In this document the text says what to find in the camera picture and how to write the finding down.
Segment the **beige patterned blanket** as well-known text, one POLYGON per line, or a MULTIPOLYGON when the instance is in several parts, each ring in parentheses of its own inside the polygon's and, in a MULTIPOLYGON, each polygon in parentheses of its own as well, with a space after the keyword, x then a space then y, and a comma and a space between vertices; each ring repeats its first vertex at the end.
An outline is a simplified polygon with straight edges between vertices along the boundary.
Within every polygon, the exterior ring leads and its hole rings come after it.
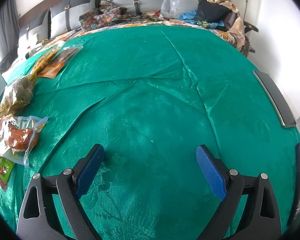
POLYGON ((229 27, 227 31, 211 30, 218 37, 231 44, 238 51, 241 51, 245 45, 244 23, 243 18, 238 10, 237 5, 231 0, 207 0, 212 4, 221 5, 230 10, 225 17, 225 27, 229 27))

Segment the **green snack packet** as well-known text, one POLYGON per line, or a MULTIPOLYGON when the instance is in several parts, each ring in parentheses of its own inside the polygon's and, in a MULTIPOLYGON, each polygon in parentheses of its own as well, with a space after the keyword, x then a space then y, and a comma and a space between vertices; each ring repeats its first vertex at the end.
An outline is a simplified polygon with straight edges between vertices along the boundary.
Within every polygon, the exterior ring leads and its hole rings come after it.
POLYGON ((4 157, 0 157, 0 187, 3 191, 7 190, 8 180, 14 166, 14 162, 4 157))

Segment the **clear plastic bag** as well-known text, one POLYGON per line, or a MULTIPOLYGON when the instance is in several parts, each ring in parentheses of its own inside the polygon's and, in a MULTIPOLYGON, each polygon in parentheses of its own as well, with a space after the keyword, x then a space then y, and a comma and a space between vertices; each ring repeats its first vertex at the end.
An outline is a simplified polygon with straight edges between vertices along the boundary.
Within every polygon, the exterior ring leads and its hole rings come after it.
POLYGON ((177 18, 177 8, 181 0, 164 0, 161 5, 161 14, 166 18, 177 18))

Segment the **black cushion bag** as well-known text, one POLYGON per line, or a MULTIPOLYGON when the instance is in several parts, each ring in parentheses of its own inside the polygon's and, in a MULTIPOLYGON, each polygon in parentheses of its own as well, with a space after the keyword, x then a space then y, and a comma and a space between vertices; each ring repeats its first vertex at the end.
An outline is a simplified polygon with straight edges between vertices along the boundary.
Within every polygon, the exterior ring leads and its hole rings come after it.
POLYGON ((198 4, 197 13, 194 17, 194 20, 214 23, 222 20, 231 12, 232 11, 227 7, 202 0, 198 4))

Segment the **grey pillow far left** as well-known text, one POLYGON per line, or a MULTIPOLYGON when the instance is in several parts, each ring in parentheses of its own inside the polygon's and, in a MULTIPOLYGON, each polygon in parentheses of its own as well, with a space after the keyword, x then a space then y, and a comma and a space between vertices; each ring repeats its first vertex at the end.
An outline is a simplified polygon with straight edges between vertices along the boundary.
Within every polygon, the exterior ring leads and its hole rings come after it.
POLYGON ((19 57, 24 57, 37 44, 50 38, 50 22, 50 10, 47 9, 21 26, 17 50, 19 57))

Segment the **blue plastic bag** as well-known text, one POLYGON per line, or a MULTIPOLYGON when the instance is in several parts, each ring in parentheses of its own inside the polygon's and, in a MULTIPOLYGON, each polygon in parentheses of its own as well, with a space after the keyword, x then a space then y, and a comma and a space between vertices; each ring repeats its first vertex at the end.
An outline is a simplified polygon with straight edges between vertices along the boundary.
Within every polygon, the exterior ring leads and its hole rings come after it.
POLYGON ((194 24, 194 25, 199 25, 206 29, 216 29, 219 27, 221 27, 221 28, 225 27, 224 22, 222 20, 217 21, 217 22, 212 22, 212 23, 208 23, 204 20, 195 20, 194 17, 196 15, 196 13, 197 13, 196 10, 184 12, 177 18, 177 20, 183 21, 186 23, 190 23, 190 24, 194 24))

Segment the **floral patterned cloth bundle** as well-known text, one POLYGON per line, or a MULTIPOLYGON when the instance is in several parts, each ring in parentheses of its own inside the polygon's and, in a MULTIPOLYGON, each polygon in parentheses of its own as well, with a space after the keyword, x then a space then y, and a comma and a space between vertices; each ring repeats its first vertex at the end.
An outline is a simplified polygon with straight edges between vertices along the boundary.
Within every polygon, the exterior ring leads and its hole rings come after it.
POLYGON ((108 0, 101 0, 98 8, 79 16, 78 22, 85 31, 96 30, 121 23, 126 12, 126 7, 117 6, 108 0))

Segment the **orange clear snack pouch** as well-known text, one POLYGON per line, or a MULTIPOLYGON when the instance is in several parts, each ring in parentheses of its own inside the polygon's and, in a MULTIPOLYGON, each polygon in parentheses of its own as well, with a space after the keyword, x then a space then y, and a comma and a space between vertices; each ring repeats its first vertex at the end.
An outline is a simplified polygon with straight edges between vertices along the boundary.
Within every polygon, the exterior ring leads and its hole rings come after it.
POLYGON ((63 67, 83 49, 83 45, 55 46, 46 52, 33 67, 38 77, 54 79, 63 67))

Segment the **yellow peanut snack bag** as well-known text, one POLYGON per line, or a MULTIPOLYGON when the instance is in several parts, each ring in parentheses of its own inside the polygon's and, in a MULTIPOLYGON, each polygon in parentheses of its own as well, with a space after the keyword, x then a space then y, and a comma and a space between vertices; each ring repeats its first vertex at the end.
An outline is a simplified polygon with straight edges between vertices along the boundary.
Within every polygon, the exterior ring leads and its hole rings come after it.
POLYGON ((59 71, 65 66, 65 63, 57 54, 61 47, 54 46, 46 51, 33 65, 31 74, 38 77, 54 79, 59 71))

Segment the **grey curtain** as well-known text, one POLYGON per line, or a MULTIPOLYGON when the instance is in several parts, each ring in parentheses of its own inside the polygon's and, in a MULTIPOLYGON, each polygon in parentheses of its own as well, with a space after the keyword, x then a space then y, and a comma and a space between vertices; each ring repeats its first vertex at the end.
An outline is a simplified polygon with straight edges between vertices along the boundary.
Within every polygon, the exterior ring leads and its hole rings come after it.
POLYGON ((15 0, 6 0, 0 8, 0 56, 17 58, 19 39, 18 11, 15 0))

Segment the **brown balls snack bag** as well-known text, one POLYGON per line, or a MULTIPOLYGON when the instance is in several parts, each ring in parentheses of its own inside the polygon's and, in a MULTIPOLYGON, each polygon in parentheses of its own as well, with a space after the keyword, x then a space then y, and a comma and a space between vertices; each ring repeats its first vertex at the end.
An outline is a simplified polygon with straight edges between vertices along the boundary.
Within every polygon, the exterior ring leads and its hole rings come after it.
POLYGON ((37 75, 30 74, 22 76, 6 86, 0 103, 0 118, 16 114, 30 104, 36 80, 37 75))

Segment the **orange chicken leg pouch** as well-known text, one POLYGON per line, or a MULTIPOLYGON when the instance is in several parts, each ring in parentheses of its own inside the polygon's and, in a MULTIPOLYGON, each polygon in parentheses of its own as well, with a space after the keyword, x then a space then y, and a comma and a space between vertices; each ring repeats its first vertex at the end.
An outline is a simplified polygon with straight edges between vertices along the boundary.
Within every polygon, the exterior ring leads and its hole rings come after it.
POLYGON ((49 117, 3 116, 0 118, 0 157, 29 167, 29 155, 38 144, 49 117))

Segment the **black smartphone screen off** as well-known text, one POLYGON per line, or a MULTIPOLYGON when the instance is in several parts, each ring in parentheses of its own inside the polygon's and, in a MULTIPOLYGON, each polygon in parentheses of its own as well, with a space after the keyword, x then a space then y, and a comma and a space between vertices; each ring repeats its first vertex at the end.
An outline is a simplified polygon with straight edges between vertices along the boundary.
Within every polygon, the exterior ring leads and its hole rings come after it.
POLYGON ((253 72, 254 76, 257 78, 269 100, 271 101, 277 116, 279 117, 281 125, 284 128, 296 127, 294 115, 272 78, 268 74, 259 70, 253 70, 253 72))

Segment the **green satin tablecloth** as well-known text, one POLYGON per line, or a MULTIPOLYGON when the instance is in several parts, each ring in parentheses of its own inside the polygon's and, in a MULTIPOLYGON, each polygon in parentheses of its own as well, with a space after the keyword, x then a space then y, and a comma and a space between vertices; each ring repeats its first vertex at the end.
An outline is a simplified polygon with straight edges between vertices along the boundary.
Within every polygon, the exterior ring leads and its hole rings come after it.
POLYGON ((16 165, 0 214, 15 229, 32 175, 73 167, 94 144, 106 160, 81 198, 104 239, 195 239, 219 204, 196 161, 204 144, 229 168, 266 173, 282 228, 295 189, 296 128, 283 128, 254 65, 218 36, 149 25, 73 38, 82 50, 39 78, 21 116, 48 121, 16 165))

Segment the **floral bed sheet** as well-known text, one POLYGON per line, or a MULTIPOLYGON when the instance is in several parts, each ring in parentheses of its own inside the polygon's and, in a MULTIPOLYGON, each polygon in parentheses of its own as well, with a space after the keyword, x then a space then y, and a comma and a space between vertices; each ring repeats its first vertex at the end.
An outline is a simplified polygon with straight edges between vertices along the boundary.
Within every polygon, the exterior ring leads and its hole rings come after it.
MULTIPOLYGON (((92 34, 98 31, 104 31, 104 30, 110 30, 110 29, 116 29, 116 28, 130 28, 130 27, 140 27, 140 26, 147 26, 147 25, 153 25, 153 24, 161 24, 166 26, 173 26, 173 25, 184 25, 186 27, 191 28, 199 28, 199 29, 206 29, 204 27, 201 27, 199 25, 194 25, 190 23, 186 23, 183 21, 179 21, 177 19, 172 18, 166 18, 162 15, 160 15, 158 12, 149 12, 146 14, 142 14, 141 16, 131 16, 131 15, 125 15, 125 18, 121 23, 118 23, 116 25, 112 25, 109 27, 104 27, 96 30, 91 31, 85 31, 82 28, 78 28, 76 30, 68 31, 62 35, 59 35, 55 38, 46 39, 37 44, 33 49, 31 49, 24 57, 17 57, 12 64, 10 64, 10 67, 6 72, 4 72, 3 77, 6 80, 6 82, 9 82, 9 78, 12 77, 12 71, 14 68, 21 65, 23 62, 26 61, 27 57, 32 57, 33 55, 38 54, 41 51, 45 51, 47 49, 51 49, 54 46, 62 46, 67 40, 70 40, 72 38, 80 37, 83 35, 92 34)), ((224 28, 216 28, 216 30, 222 30, 227 31, 229 27, 224 28)))

